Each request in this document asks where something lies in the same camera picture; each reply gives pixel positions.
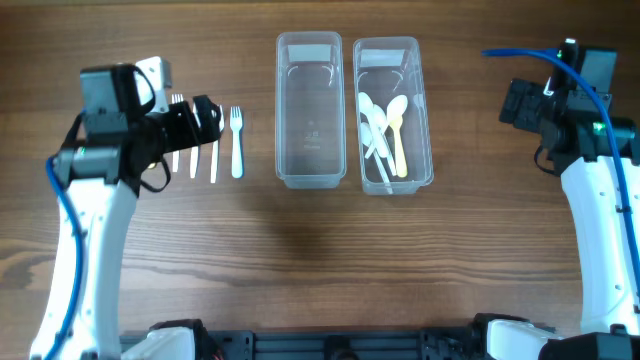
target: plastic container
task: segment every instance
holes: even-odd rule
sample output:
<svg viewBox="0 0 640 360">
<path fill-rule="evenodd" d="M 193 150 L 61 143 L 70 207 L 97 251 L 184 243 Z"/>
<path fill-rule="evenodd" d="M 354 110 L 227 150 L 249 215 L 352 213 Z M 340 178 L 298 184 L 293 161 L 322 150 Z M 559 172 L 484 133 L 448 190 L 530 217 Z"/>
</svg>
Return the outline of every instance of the plastic container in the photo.
<svg viewBox="0 0 640 360">
<path fill-rule="evenodd" d="M 412 37 L 360 39 L 353 45 L 353 72 L 360 170 L 364 192 L 371 195 L 415 193 L 421 186 L 433 181 L 426 94 L 418 42 Z M 396 96 L 406 95 L 408 99 L 407 110 L 403 115 L 404 121 L 400 128 L 407 163 L 407 176 L 404 178 L 393 176 L 388 162 L 382 158 L 381 162 L 389 177 L 388 185 L 383 182 L 375 157 L 365 159 L 366 151 L 360 138 L 360 123 L 368 122 L 368 119 L 360 113 L 359 104 L 357 104 L 359 92 L 369 95 L 373 103 L 380 106 L 385 114 L 387 105 Z M 385 138 L 393 158 L 396 159 L 391 128 L 385 131 Z"/>
<path fill-rule="evenodd" d="M 342 39 L 280 34 L 276 69 L 276 174 L 292 189 L 329 189 L 347 170 Z"/>
</svg>

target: yellow spoon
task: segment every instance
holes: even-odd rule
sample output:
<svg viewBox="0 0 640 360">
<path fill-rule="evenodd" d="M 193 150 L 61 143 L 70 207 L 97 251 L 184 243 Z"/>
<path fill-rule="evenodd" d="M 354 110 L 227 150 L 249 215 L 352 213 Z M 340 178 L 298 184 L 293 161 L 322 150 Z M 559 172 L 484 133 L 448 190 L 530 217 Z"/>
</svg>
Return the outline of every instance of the yellow spoon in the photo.
<svg viewBox="0 0 640 360">
<path fill-rule="evenodd" d="M 404 148 L 402 147 L 402 139 L 400 138 L 400 127 L 402 126 L 402 115 L 396 116 L 389 121 L 389 127 L 393 129 L 393 138 L 395 143 L 396 156 L 396 172 L 399 177 L 407 177 L 407 161 L 404 158 Z"/>
</svg>

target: wood grain surface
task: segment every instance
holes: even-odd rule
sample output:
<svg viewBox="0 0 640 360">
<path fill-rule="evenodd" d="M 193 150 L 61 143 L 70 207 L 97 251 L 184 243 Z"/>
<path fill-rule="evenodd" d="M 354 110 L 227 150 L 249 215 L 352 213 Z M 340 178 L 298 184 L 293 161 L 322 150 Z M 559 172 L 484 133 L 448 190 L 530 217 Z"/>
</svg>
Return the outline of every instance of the wood grain surface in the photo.
<svg viewBox="0 0 640 360">
<path fill-rule="evenodd" d="M 639 9 L 556 0 L 0 8 L 0 359 L 26 357 L 47 302 L 58 210 L 44 162 L 82 107 L 80 69 L 155 55 L 171 62 L 176 92 L 244 109 L 245 177 L 231 177 L 227 132 L 218 184 L 207 147 L 195 180 L 183 152 L 166 191 L 142 192 L 124 253 L 122 332 L 185 317 L 211 329 L 418 328 L 491 311 L 577 333 L 580 266 L 560 180 L 534 166 L 537 135 L 498 122 L 511 78 L 544 82 L 551 68 L 480 51 L 567 36 L 615 47 L 614 113 L 637 117 Z M 276 37 L 304 30 L 343 39 L 348 169 L 330 191 L 288 190 L 275 175 Z M 398 35 L 420 43 L 435 181 L 414 196 L 370 197 L 352 48 Z"/>
</svg>

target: blue cable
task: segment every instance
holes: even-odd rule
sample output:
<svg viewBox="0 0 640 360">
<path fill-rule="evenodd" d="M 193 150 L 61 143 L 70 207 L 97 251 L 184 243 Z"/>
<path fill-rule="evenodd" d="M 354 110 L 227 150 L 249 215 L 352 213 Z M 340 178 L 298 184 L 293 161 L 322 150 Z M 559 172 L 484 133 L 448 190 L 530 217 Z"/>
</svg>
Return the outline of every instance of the blue cable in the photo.
<svg viewBox="0 0 640 360">
<path fill-rule="evenodd" d="M 560 60 L 556 54 L 557 49 L 548 50 L 530 50 L 530 49 L 490 49 L 484 50 L 482 55 L 484 56 L 531 56 L 534 58 L 546 60 L 552 63 L 554 66 L 559 67 L 567 75 L 571 76 L 580 85 L 587 95 L 591 98 L 595 104 L 600 116 L 605 123 L 605 130 L 607 133 L 607 139 L 609 141 L 609 147 L 611 148 L 611 154 L 613 157 L 613 164 L 616 170 L 616 176 L 618 177 L 618 186 L 620 188 L 620 200 L 622 202 L 622 216 L 624 218 L 625 230 L 627 232 L 627 241 L 629 243 L 629 252 L 631 253 L 631 264 L 633 267 L 633 275 L 636 278 L 636 296 L 640 297 L 640 258 L 638 255 L 638 243 L 636 241 L 636 233 L 633 228 L 633 218 L 631 217 L 631 203 L 629 200 L 629 189 L 627 187 L 627 179 L 624 176 L 624 169 L 622 167 L 622 160 L 620 159 L 620 150 L 618 149 L 618 143 L 616 142 L 615 135 L 613 133 L 613 125 L 611 124 L 611 118 L 609 113 L 604 107 L 604 104 L 598 97 L 595 91 L 591 88 L 591 85 L 580 76 L 569 65 Z"/>
<path fill-rule="evenodd" d="M 83 244 L 82 244 L 82 226 L 80 225 L 80 219 L 78 219 L 78 215 L 76 214 L 71 201 L 65 194 L 64 190 L 62 190 L 62 186 L 58 181 L 58 178 L 53 172 L 53 157 L 50 157 L 47 160 L 47 176 L 49 177 L 49 182 L 51 183 L 51 187 L 53 191 L 56 193 L 56 196 L 60 198 L 60 203 L 64 207 L 64 210 L 69 216 L 69 220 L 71 221 L 71 227 L 73 228 L 73 235 L 76 239 L 76 271 L 75 276 L 73 278 L 73 288 L 71 290 L 71 298 L 69 299 L 69 305 L 67 307 L 67 313 L 64 315 L 64 319 L 62 320 L 62 326 L 60 326 L 60 331 L 56 334 L 56 337 L 53 341 L 53 346 L 49 350 L 47 356 L 45 356 L 45 360 L 52 360 L 60 348 L 64 341 L 67 338 L 67 334 L 69 333 L 69 329 L 71 328 L 71 321 L 73 320 L 73 314 L 76 312 L 76 307 L 78 305 L 78 297 L 80 296 L 80 285 L 82 284 L 82 270 L 83 270 Z"/>
</svg>

